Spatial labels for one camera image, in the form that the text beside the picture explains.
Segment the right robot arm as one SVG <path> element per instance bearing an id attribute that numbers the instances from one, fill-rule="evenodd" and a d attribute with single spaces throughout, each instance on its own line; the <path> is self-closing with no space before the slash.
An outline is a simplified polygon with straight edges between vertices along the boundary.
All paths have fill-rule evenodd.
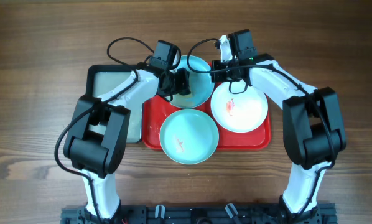
<path id="1" fill-rule="evenodd" d="M 292 162 L 288 185 L 279 199 L 277 219 L 297 223 L 319 211 L 317 193 L 325 172 L 346 148 L 346 133 L 335 91 L 306 85 L 268 54 L 242 60 L 214 60 L 214 82 L 242 84 L 272 99 L 282 110 L 283 143 Z"/>

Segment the light blue plate top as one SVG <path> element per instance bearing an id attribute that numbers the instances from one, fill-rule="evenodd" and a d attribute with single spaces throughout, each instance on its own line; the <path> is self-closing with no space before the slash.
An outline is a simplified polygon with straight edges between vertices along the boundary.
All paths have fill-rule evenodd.
<path id="1" fill-rule="evenodd" d="M 211 76 L 207 73 L 195 73 L 191 71 L 187 65 L 186 55 L 181 56 L 178 68 L 185 68 L 187 71 L 189 71 L 189 86 L 193 97 L 185 99 L 181 98 L 180 94 L 176 94 L 169 103 L 172 106 L 182 109 L 196 108 L 204 104 L 213 93 L 215 86 L 215 84 L 211 81 Z"/>

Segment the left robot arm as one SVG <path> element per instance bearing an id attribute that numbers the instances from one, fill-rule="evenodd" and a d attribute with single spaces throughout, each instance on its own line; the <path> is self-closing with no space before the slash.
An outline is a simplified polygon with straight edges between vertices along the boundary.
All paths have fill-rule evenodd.
<path id="1" fill-rule="evenodd" d="M 94 65 L 88 71 L 88 89 L 97 77 L 104 78 L 108 91 L 82 95 L 57 141 L 71 160 L 70 173 L 82 176 L 88 198 L 85 206 L 63 209 L 62 223 L 126 223 L 114 173 L 124 156 L 131 112 L 155 96 L 189 91 L 184 68 Z"/>

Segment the green yellow sponge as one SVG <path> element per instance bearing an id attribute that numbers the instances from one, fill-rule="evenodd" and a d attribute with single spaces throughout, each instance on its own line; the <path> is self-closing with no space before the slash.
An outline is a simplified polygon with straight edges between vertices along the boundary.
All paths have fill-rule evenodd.
<path id="1" fill-rule="evenodd" d="M 185 98 L 185 99 L 189 99 L 189 98 L 192 98 L 193 97 L 193 94 L 192 93 L 189 93 L 187 95 L 180 95 L 181 98 Z"/>

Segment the light blue plate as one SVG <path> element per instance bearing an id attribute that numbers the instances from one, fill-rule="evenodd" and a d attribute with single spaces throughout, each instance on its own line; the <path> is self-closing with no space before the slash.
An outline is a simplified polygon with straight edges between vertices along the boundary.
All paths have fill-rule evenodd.
<path id="1" fill-rule="evenodd" d="M 172 106 L 182 109 L 196 108 L 204 104 L 213 93 L 215 86 L 215 84 L 211 81 L 211 76 L 207 73 L 195 73 L 191 71 L 187 65 L 186 55 L 181 56 L 178 68 L 185 68 L 187 71 L 189 71 L 189 86 L 193 97 L 185 99 L 181 98 L 180 94 L 176 94 L 169 103 Z"/>
<path id="2" fill-rule="evenodd" d="M 159 141 L 162 150 L 173 161 L 193 165 L 207 160 L 216 151 L 219 131 L 206 113 L 183 109 L 165 119 Z"/>

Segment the light blue plate bottom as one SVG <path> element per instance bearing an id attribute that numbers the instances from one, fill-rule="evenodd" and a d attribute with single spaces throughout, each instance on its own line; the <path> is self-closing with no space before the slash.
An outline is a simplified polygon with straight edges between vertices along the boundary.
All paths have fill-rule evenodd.
<path id="1" fill-rule="evenodd" d="M 216 151 L 219 131 L 206 113 L 183 109 L 165 119 L 159 141 L 162 150 L 173 161 L 193 165 L 207 160 Z"/>

